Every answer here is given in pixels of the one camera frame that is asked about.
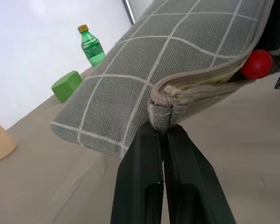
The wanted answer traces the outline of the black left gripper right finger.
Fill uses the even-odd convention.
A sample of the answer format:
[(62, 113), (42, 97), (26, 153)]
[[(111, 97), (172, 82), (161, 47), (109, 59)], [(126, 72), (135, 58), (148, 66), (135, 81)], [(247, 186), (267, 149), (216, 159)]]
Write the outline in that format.
[(170, 224), (236, 224), (216, 172), (181, 125), (163, 148)]

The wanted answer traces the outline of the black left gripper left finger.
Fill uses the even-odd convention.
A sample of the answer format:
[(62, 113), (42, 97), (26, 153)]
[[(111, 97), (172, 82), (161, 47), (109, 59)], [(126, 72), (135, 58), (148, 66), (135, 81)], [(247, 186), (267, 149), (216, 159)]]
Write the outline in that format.
[(161, 224), (163, 191), (159, 134), (142, 125), (117, 171), (110, 224)]

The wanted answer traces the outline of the grey plaid zip pouch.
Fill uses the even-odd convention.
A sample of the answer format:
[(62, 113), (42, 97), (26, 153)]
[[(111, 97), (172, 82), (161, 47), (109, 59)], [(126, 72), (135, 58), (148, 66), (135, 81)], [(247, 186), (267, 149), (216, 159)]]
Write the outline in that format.
[(213, 106), (259, 42), (274, 0), (154, 0), (50, 123), (59, 138), (123, 158), (137, 130), (158, 132)]

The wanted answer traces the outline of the small red ball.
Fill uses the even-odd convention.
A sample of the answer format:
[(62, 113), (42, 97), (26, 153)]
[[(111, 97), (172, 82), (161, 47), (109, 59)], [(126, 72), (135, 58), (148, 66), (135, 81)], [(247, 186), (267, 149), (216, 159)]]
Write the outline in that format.
[(248, 79), (261, 79), (266, 77), (273, 69), (272, 55), (263, 50), (254, 50), (241, 68), (241, 73)]

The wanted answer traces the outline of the green curved foam block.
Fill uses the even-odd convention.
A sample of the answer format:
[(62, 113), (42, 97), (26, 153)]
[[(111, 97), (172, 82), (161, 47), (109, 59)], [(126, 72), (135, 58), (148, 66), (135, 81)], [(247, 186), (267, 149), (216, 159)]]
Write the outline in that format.
[(67, 101), (82, 83), (80, 74), (73, 70), (57, 80), (51, 87), (60, 103)]

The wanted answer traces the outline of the green plastic bottle yellow cap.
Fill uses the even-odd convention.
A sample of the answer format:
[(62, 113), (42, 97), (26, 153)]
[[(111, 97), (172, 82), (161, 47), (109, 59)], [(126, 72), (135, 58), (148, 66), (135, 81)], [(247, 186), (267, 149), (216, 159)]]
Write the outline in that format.
[(81, 34), (81, 48), (94, 70), (105, 58), (100, 41), (89, 32), (86, 24), (78, 27)]

